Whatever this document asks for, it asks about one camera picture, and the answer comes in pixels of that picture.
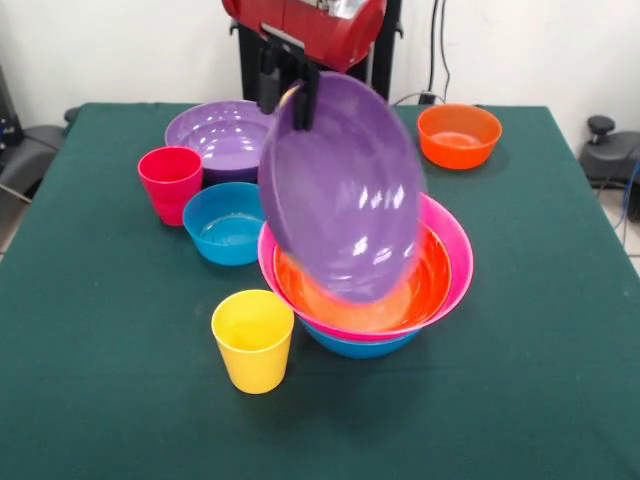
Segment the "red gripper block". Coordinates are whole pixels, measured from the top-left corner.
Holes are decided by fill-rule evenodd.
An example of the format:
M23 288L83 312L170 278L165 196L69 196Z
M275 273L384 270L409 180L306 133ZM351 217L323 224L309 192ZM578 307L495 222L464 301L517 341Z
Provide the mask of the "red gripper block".
M362 61L382 27L387 2L223 0L222 5L237 23L269 44L310 59L299 64L293 93L293 128L310 131L320 79L314 62L344 72ZM265 47L259 61L260 111L272 114L279 98L278 52Z

